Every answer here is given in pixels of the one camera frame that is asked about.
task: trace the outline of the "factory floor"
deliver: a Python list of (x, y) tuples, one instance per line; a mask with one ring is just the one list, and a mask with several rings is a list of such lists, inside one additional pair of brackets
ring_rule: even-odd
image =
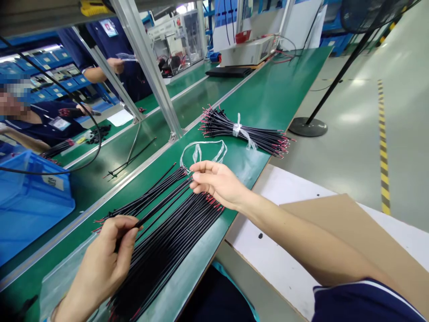
[[(380, 156), (385, 155), (380, 149), (379, 127), (382, 99), (388, 163), (388, 178), (383, 180), (390, 192), (390, 212), (426, 232), (428, 10), (429, 2), (422, 1), (402, 17), (377, 51), (356, 59), (316, 117), (328, 125), (324, 136), (304, 138), (289, 132), (297, 140), (289, 154), (283, 160), (270, 159), (279, 168), (383, 211)], [(329, 58), (312, 90), (327, 87), (347, 59)], [(380, 91), (379, 80), (383, 87)], [(297, 116), (308, 117), (325, 92), (309, 92)], [(304, 320), (226, 243), (221, 245), (217, 259), (255, 306), (261, 321)]]

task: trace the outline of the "epoxy floor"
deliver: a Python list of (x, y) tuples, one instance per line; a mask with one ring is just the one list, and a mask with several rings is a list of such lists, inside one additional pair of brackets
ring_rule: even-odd
[[(429, 1), (407, 12), (385, 42), (359, 56), (326, 101), (318, 119), (327, 134), (292, 144), (283, 159), (270, 163), (369, 207), (381, 208), (378, 87), (384, 86), (391, 214), (429, 232)], [(329, 58), (312, 90), (334, 78), (347, 57)], [(297, 116), (309, 116), (326, 90), (309, 92)]]

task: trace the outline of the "id card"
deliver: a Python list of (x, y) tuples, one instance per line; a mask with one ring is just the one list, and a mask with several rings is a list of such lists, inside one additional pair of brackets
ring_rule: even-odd
[(105, 19), (100, 21), (101, 26), (109, 37), (114, 37), (118, 35), (118, 32), (115, 29), (112, 21), (110, 19)]
[(67, 122), (65, 119), (62, 119), (61, 117), (57, 116), (55, 119), (49, 122), (49, 125), (55, 127), (56, 129), (59, 129), (60, 131), (64, 131), (66, 128), (69, 127), (70, 122)]

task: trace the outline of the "cardboard sheet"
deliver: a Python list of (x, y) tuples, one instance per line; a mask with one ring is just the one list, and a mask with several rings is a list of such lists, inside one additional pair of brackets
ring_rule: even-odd
[(364, 254), (386, 272), (402, 290), (401, 295), (429, 319), (429, 273), (348, 195), (280, 207), (329, 231)]

